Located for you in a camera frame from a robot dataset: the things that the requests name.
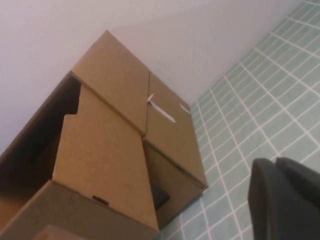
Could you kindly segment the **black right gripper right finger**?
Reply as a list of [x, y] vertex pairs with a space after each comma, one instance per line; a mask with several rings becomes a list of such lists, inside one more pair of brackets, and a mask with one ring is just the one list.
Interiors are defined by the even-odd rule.
[[311, 213], [302, 222], [309, 229], [304, 234], [307, 240], [320, 238], [320, 174], [315, 170], [287, 157], [278, 157], [275, 162], [303, 200], [311, 206]]

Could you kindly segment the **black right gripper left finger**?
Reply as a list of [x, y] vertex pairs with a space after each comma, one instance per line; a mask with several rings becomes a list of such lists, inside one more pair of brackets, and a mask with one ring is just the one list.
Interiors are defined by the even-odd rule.
[[304, 200], [275, 163], [253, 161], [248, 204], [255, 240], [301, 240]]

